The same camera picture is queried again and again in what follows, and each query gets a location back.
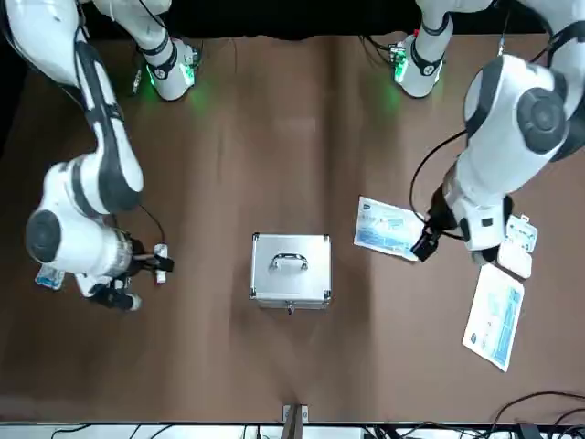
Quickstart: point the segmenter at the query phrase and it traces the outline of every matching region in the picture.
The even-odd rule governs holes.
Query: black cable on floor
[[[161,242],[163,244],[166,244],[165,229],[163,229],[163,226],[160,223],[160,221],[158,219],[156,219],[156,216],[153,215],[145,206],[143,206],[142,204],[140,204],[139,206],[140,206],[140,209],[142,209],[146,213],[146,215],[148,215],[151,218],[151,220],[156,223],[156,226],[158,227],[159,231],[161,232]]]
[[[89,428],[92,425],[93,425],[92,423],[85,423],[77,428],[70,428],[70,429],[61,428],[61,429],[55,430],[53,432],[53,434],[51,435],[51,439],[54,439],[55,435],[57,435],[57,434],[80,432],[81,430],[85,430],[86,428]]]
[[[507,403],[506,405],[504,405],[495,415],[494,422],[492,423],[492,426],[490,427],[490,429],[487,432],[485,432],[484,434],[482,434],[481,437],[482,438],[489,438],[492,435],[492,433],[495,431],[495,427],[497,426],[498,421],[500,420],[500,418],[502,417],[504,412],[506,410],[508,410],[510,407],[512,407],[520,402],[523,402],[526,400],[531,400],[531,399],[539,397],[539,396],[561,396],[564,398],[571,398],[573,400],[585,401],[585,395],[579,395],[578,393],[572,393],[570,391],[535,391],[534,393],[529,393],[528,395],[517,398],[517,399]]]
[[[153,434],[152,436],[150,436],[150,439],[155,439],[156,436],[158,436],[160,433],[162,433],[165,430],[168,430],[169,428],[171,428],[173,425],[170,423],[168,425],[165,425],[163,428],[161,428],[158,432],[156,432],[155,434]]]
[[[132,434],[130,435],[130,437],[128,439],[133,439],[136,436],[136,433],[138,432],[138,429],[141,427],[140,424],[136,425],[136,428],[134,428],[134,431],[132,432]]]
[[[461,130],[459,133],[452,135],[451,137],[449,137],[446,140],[443,140],[440,144],[438,144],[437,146],[435,146],[434,148],[432,148],[428,154],[426,154],[424,156],[424,158],[420,161],[419,165],[417,166],[416,170],[414,171],[414,174],[412,175],[412,179],[410,180],[410,189],[409,189],[409,203],[410,203],[410,210],[412,210],[412,213],[414,213],[414,215],[421,220],[422,222],[424,222],[426,224],[425,219],[419,214],[419,212],[414,208],[414,184],[417,181],[417,177],[420,174],[420,171],[422,170],[422,168],[424,167],[424,165],[429,161],[429,159],[435,155],[438,151],[440,151],[441,149],[443,149],[444,146],[450,144],[451,142],[457,140],[459,137],[461,137],[462,135],[464,135],[465,133],[467,133],[467,130]],[[449,238],[453,238],[454,240],[457,241],[462,241],[463,238],[461,236],[458,235],[454,235],[448,231],[443,231],[441,233],[441,235],[444,236],[448,236]]]
[[[555,423],[552,424],[552,427],[551,427],[550,431],[548,432],[548,438],[552,439],[553,430],[555,429],[555,427],[559,426],[560,423],[563,422],[563,420],[567,419],[569,416],[571,416],[575,413],[580,413],[580,412],[585,412],[585,407],[579,407],[577,409],[569,410],[568,412],[564,412],[563,414],[561,414],[558,417],[558,419],[555,421]]]

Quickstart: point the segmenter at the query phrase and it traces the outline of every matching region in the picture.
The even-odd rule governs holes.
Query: white box
[[[254,233],[250,299],[289,314],[326,308],[331,301],[329,235]]]

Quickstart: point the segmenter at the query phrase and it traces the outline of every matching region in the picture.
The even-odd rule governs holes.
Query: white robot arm
[[[180,39],[169,36],[159,14],[171,0],[93,0],[98,10],[118,22],[136,41],[159,96],[175,101],[195,83],[200,54]]]
[[[433,195],[412,249],[422,261],[456,229],[467,249],[493,260],[512,210],[508,194],[585,143],[585,1],[521,3],[547,23],[549,68],[504,55],[475,76],[464,105],[467,147]]]
[[[97,140],[94,153],[47,172],[43,198],[27,223],[27,249],[39,262],[74,273],[90,300],[136,309],[140,299],[129,293],[129,277],[154,266],[170,271],[172,262],[145,258],[139,241],[101,220],[136,207],[143,189],[106,70],[86,41],[74,0],[2,1],[15,48],[62,87],[79,89]]]
[[[493,0],[416,0],[422,12],[419,34],[408,36],[399,45],[406,63],[397,77],[400,87],[413,98],[427,96],[441,73],[445,49],[453,34],[451,12],[477,12]]]

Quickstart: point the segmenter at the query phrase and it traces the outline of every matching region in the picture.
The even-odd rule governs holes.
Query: blue and white package
[[[35,282],[38,285],[46,286],[51,290],[57,291],[63,284],[64,278],[65,272],[62,272],[61,270],[55,270],[54,268],[43,264],[41,265],[40,270],[38,270]]]
[[[506,372],[524,298],[524,286],[491,263],[475,288],[463,345]]]
[[[419,239],[422,226],[410,210],[360,197],[354,244],[417,261],[410,248]]]

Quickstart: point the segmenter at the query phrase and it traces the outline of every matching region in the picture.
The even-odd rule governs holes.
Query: black cable
[[[54,437],[55,437],[56,434],[80,432],[81,430],[85,430],[86,428],[89,428],[92,425],[93,425],[92,423],[85,423],[82,426],[77,427],[77,428],[71,428],[71,429],[62,429],[61,428],[61,429],[55,430],[53,432],[53,434],[51,435],[51,439],[54,439]]]
[[[134,428],[134,431],[132,432],[132,434],[130,435],[130,437],[128,439],[133,439],[136,436],[136,432],[138,432],[138,429],[141,427],[140,424],[136,425],[136,428]]]
[[[445,424],[445,423],[434,423],[432,421],[425,421],[424,423],[420,423],[419,425],[411,428],[406,433],[401,434],[400,437],[401,438],[405,438],[405,437],[409,436],[410,434],[416,432],[417,430],[419,430],[419,429],[421,429],[423,427],[429,426],[429,425],[430,426],[433,426],[433,427],[436,427],[436,428],[441,428],[443,430],[451,430],[453,432],[458,432],[458,433],[460,433],[460,436],[459,436],[460,439],[464,435],[468,435],[468,436],[471,436],[471,437],[474,437],[474,438],[480,437],[482,435],[482,433],[479,430],[474,430],[472,428],[465,428],[465,429],[463,429],[463,428],[454,427],[452,425],[448,425],[448,424]]]
[[[553,430],[555,429],[555,427],[559,426],[560,423],[562,423],[564,419],[568,418],[569,416],[571,416],[575,413],[579,413],[579,412],[585,412],[585,407],[579,407],[577,409],[569,410],[568,412],[561,414],[558,417],[558,419],[555,421],[555,423],[552,424],[550,430],[548,431],[548,438],[552,439]]]
[[[505,31],[508,28],[508,21],[510,20],[511,13],[512,13],[512,2],[509,2],[508,11],[505,14],[504,27],[502,28],[502,35],[500,36],[500,42],[498,44],[498,55],[500,53],[500,49],[502,49],[502,51],[504,51]]]
[[[370,35],[364,35],[364,38],[375,48],[378,48],[380,50],[384,50],[386,52],[390,52],[390,48],[388,46],[384,46],[383,44],[378,43]]]
[[[381,54],[379,52],[377,52],[378,57],[382,58],[381,62],[378,59],[375,59],[371,52],[369,51],[369,49],[366,46],[366,40],[364,39],[364,37],[362,37],[361,35],[358,36],[359,38],[359,42],[362,45],[362,48],[364,48],[364,52],[366,53],[366,57],[367,57],[367,61],[369,62],[370,66],[372,67],[386,67],[388,66],[388,61],[386,59],[384,59],[384,57],[381,57]]]
[[[144,4],[143,0],[138,0],[140,2],[140,4],[143,6],[144,10],[148,13],[148,15],[156,22],[159,24],[160,27],[163,27],[167,32],[168,29],[165,26],[165,23],[163,23],[162,20],[160,20],[157,16],[155,16],[152,12],[150,12],[150,9],[148,9],[148,6],[146,6]]]
[[[173,425],[170,423],[168,425],[165,425],[163,428],[161,428],[158,432],[156,432],[155,434],[153,434],[152,436],[150,436],[150,439],[155,439],[156,436],[158,436],[160,433],[162,433],[164,430],[168,430],[169,428],[171,428]]]
[[[371,37],[367,37],[367,36],[362,35],[362,36],[359,36],[359,38],[362,41],[362,45],[365,46],[364,41],[367,41],[368,43],[370,43],[372,45],[372,47],[374,48],[374,51],[378,55],[378,58],[380,58],[380,60],[384,63],[384,65],[392,67],[392,62],[390,61],[390,59],[385,58],[384,55],[382,54],[382,52],[380,52],[380,50],[389,51],[389,48],[385,48],[381,44],[374,41]]]
[[[485,432],[484,434],[482,434],[481,437],[482,438],[489,438],[489,436],[492,435],[492,433],[495,431],[495,427],[497,426],[497,422],[502,417],[502,414],[504,414],[504,412],[506,410],[508,410],[510,407],[512,407],[513,405],[516,405],[520,402],[523,402],[526,400],[531,400],[531,399],[536,398],[538,396],[562,396],[565,398],[572,398],[575,400],[585,401],[585,395],[579,395],[578,393],[571,393],[569,391],[536,391],[534,393],[529,393],[528,395],[517,398],[517,399],[507,403],[506,405],[504,405],[495,415],[494,421],[492,422],[492,426],[490,427],[490,429],[487,432]]]
[[[581,428],[585,428],[585,425],[582,425],[582,424],[578,424],[578,425],[571,425],[570,427],[566,428],[566,429],[565,429],[565,430],[564,430],[564,431],[563,431],[561,434],[559,434],[557,439],[562,439],[562,437],[563,437],[565,434],[569,434],[569,432],[571,432],[571,431],[573,431],[573,430],[579,430],[579,429],[581,429]],[[583,439],[583,437],[584,437],[584,436],[583,436],[583,433],[581,433],[581,432],[579,432],[579,431],[577,431],[576,433],[577,433],[577,435],[578,435],[578,436],[579,436],[581,439]]]
[[[550,46],[550,44],[547,44],[547,45],[545,46],[545,48],[543,48],[542,50],[540,50],[540,51],[538,52],[538,54],[537,54],[537,55],[536,55],[534,58],[532,58],[532,59],[530,60],[530,62],[536,62],[536,61],[538,61],[538,59],[539,59],[540,57],[542,57],[542,56],[545,54],[545,52],[547,52],[547,50],[549,49],[549,46]]]
[[[422,222],[424,222],[426,224],[425,219],[419,214],[419,212],[414,208],[414,184],[417,181],[417,177],[420,174],[420,171],[422,170],[422,167],[429,161],[429,159],[435,155],[435,153],[437,153],[437,151],[441,150],[444,146],[450,144],[451,142],[453,142],[454,140],[457,140],[459,137],[461,137],[462,135],[464,135],[465,133],[467,133],[467,130],[461,130],[459,133],[452,135],[451,137],[449,137],[447,140],[443,140],[440,144],[438,144],[437,146],[435,146],[434,148],[432,148],[428,154],[426,154],[424,156],[424,158],[420,161],[419,165],[417,166],[416,171],[414,171],[414,174],[412,175],[412,180],[410,181],[410,190],[409,190],[409,203],[410,203],[410,210],[412,210],[412,213],[414,213],[414,215]],[[458,236],[458,235],[453,235],[452,233],[448,232],[448,231],[442,231],[441,235],[444,236],[448,236],[449,238],[453,238],[454,240],[457,241],[462,241],[463,237]]]
[[[139,205],[140,209],[142,209],[146,215],[148,215],[152,221],[154,221],[156,223],[156,226],[158,227],[158,229],[161,232],[161,243],[166,244],[166,234],[165,234],[165,229],[163,229],[162,224],[160,223],[160,221],[158,219],[156,219],[156,217],[142,204]]]

